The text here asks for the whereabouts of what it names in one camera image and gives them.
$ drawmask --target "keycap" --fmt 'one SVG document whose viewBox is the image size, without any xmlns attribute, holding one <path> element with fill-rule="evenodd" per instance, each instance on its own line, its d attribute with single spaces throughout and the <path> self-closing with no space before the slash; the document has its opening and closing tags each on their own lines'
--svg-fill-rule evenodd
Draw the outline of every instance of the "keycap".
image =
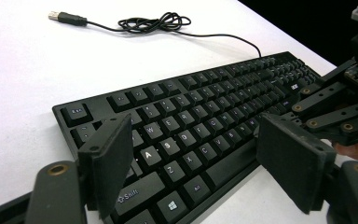
<svg viewBox="0 0 358 224">
<path fill-rule="evenodd" d="M 161 223 L 172 224 L 184 216 L 188 209 L 179 194 L 174 191 L 157 203 L 156 212 Z"/>
<path fill-rule="evenodd" d="M 144 105 L 138 109 L 138 112 L 146 123 L 159 120 L 161 117 L 161 114 L 154 105 Z"/>
<path fill-rule="evenodd" d="M 164 139 L 164 134 L 156 122 L 146 124 L 142 129 L 142 137 L 149 145 L 153 145 Z"/>
<path fill-rule="evenodd" d="M 176 84 L 171 80 L 164 81 L 161 84 L 159 84 L 159 86 L 162 88 L 165 94 L 167 94 L 167 96 L 172 96 L 180 93 Z"/>
<path fill-rule="evenodd" d="M 218 159 L 216 152 L 209 143 L 200 146 L 195 152 L 204 166 L 209 166 Z"/>
<path fill-rule="evenodd" d="M 194 126 L 190 131 L 193 133 L 193 136 L 196 138 L 196 140 L 200 143 L 206 142 L 212 137 L 211 133 L 202 123 Z"/>
<path fill-rule="evenodd" d="M 185 130 L 176 135 L 176 144 L 183 151 L 188 151 L 194 148 L 197 144 L 197 140 L 193 137 L 189 130 Z"/>
<path fill-rule="evenodd" d="M 202 162 L 197 157 L 194 151 L 186 153 L 180 160 L 181 167 L 185 171 L 186 175 L 193 176 L 199 172 L 202 167 Z"/>
<path fill-rule="evenodd" d="M 145 146 L 145 141 L 142 139 L 141 135 L 139 135 L 137 130 L 132 130 L 132 145 L 134 151 Z"/>
<path fill-rule="evenodd" d="M 215 192 L 254 160 L 255 141 L 250 141 L 208 168 L 201 177 L 209 189 Z"/>
<path fill-rule="evenodd" d="M 68 127 L 92 121 L 92 116 L 86 105 L 81 103 L 72 103 L 61 110 L 62 116 Z"/>
<path fill-rule="evenodd" d="M 165 97 L 164 91 L 158 84 L 152 84 L 144 88 L 144 91 L 151 101 L 157 101 Z"/>
<path fill-rule="evenodd" d="M 116 112 L 132 108 L 132 104 L 124 92 L 117 92 L 109 96 L 107 100 Z"/>
<path fill-rule="evenodd" d="M 217 135 L 224 130 L 223 125 L 220 123 L 217 118 L 208 119 L 204 122 L 205 127 L 209 130 L 211 135 Z"/>
<path fill-rule="evenodd" d="M 120 191 L 112 218 L 119 222 L 133 217 L 152 203 L 163 190 L 165 185 L 156 172 L 146 175 Z"/>
<path fill-rule="evenodd" d="M 176 142 L 171 137 L 159 142 L 158 149 L 158 153 L 165 161 L 173 160 L 180 152 L 179 146 L 176 145 Z"/>
<path fill-rule="evenodd" d="M 187 100 L 187 98 L 183 94 L 175 96 L 171 100 L 173 104 L 176 106 L 176 108 L 179 109 L 179 111 L 184 111 L 191 107 L 191 103 Z"/>
<path fill-rule="evenodd" d="M 124 224 L 156 224 L 156 221 L 150 215 L 150 212 L 146 209 Z"/>
<path fill-rule="evenodd" d="M 194 90 L 199 86 L 197 81 L 191 76 L 182 77 L 179 80 L 188 91 Z"/>
<path fill-rule="evenodd" d="M 175 119 L 178 122 L 178 124 L 182 127 L 182 129 L 188 129 L 196 123 L 196 121 L 193 119 L 193 116 L 191 116 L 187 110 L 178 113 L 175 116 Z"/>
<path fill-rule="evenodd" d="M 139 163 L 147 173 L 155 170 L 162 163 L 161 157 L 153 146 L 142 149 L 139 154 Z"/>
<path fill-rule="evenodd" d="M 201 105 L 192 107 L 189 112 L 197 123 L 203 122 L 210 117 L 208 112 L 206 112 Z"/>
<path fill-rule="evenodd" d="M 161 171 L 161 177 L 164 182 L 171 188 L 174 189 L 185 180 L 185 172 L 179 166 L 177 161 L 172 161 L 165 165 Z"/>
<path fill-rule="evenodd" d="M 169 99 L 161 100 L 155 106 L 164 118 L 175 114 L 177 111 L 176 106 Z"/>
<path fill-rule="evenodd" d="M 206 112 L 212 117 L 214 117 L 218 112 L 220 112 L 220 107 L 214 101 L 207 102 L 202 106 L 204 107 Z"/>
<path fill-rule="evenodd" d="M 130 111 L 131 114 L 131 125 L 133 129 L 138 129 L 145 125 L 144 121 L 139 116 L 138 112 L 136 110 Z"/>
<path fill-rule="evenodd" d="M 165 135 L 169 137 L 179 133 L 182 130 L 179 123 L 172 116 L 160 120 L 158 124 Z"/>
<path fill-rule="evenodd" d="M 213 147 L 214 151 L 217 153 L 218 156 L 226 155 L 230 150 L 230 144 L 222 135 L 218 135 L 217 137 L 215 137 L 211 141 L 211 146 Z"/>
<path fill-rule="evenodd" d="M 77 147 L 83 146 L 95 133 L 95 128 L 91 123 L 82 124 L 71 131 Z"/>
<path fill-rule="evenodd" d="M 142 88 L 135 88 L 127 92 L 127 96 L 131 100 L 134 106 L 144 105 L 150 102 L 149 98 L 147 98 L 146 93 Z"/>
<path fill-rule="evenodd" d="M 199 175 L 185 183 L 179 192 L 189 208 L 196 207 L 211 195 L 211 191 Z"/>
</svg>

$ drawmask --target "keyboard logo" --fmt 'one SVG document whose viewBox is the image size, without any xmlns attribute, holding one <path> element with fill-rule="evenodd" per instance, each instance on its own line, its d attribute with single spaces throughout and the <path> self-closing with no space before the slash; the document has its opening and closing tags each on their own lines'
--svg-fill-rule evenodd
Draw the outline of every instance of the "keyboard logo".
<svg viewBox="0 0 358 224">
<path fill-rule="evenodd" d="M 170 208 L 171 211 L 175 210 L 178 206 L 176 205 L 176 203 L 174 201 L 170 202 L 168 204 L 168 207 Z"/>
</svg>

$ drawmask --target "shift key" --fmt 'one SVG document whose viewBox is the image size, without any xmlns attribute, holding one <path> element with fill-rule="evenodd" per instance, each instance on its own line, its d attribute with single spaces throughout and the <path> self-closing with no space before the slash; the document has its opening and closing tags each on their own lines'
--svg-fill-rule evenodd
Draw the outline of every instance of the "shift key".
<svg viewBox="0 0 358 224">
<path fill-rule="evenodd" d="M 155 201 L 163 190 L 165 185 L 156 172 L 128 185 L 118 194 L 112 219 L 118 223 L 134 217 Z"/>
</svg>

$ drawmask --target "space bar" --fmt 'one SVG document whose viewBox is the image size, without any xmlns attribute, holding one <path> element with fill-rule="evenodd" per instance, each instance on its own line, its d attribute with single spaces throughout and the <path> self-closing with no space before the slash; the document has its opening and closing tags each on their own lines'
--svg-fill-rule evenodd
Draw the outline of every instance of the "space bar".
<svg viewBox="0 0 358 224">
<path fill-rule="evenodd" d="M 201 174 L 210 190 L 216 191 L 255 160 L 255 140 L 223 158 Z"/>
</svg>

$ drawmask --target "robotic arm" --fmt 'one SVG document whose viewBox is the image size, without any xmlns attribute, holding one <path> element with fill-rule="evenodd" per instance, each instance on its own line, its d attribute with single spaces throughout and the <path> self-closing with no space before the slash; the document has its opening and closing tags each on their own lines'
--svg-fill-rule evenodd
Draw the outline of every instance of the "robotic arm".
<svg viewBox="0 0 358 224">
<path fill-rule="evenodd" d="M 303 88 L 290 113 L 263 115 L 257 139 L 257 159 L 297 207 L 308 214 L 326 200 L 330 224 L 358 223 L 358 161 L 337 167 L 336 151 L 319 140 L 358 143 L 358 36 L 352 46 L 356 61 Z"/>
</svg>

